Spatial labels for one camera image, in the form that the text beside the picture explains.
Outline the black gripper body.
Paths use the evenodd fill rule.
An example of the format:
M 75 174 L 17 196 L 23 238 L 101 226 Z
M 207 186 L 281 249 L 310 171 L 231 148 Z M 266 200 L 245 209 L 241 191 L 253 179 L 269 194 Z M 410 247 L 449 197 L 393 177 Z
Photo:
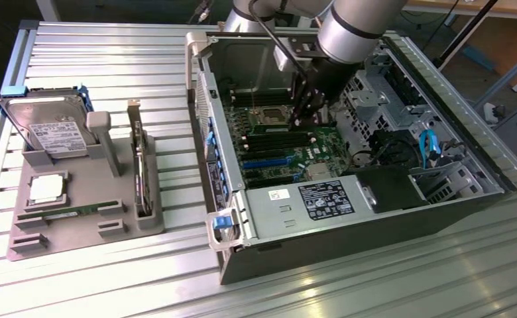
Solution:
M 306 71 L 308 83 L 326 99 L 337 99 L 364 63 L 344 64 L 329 58 L 314 58 Z

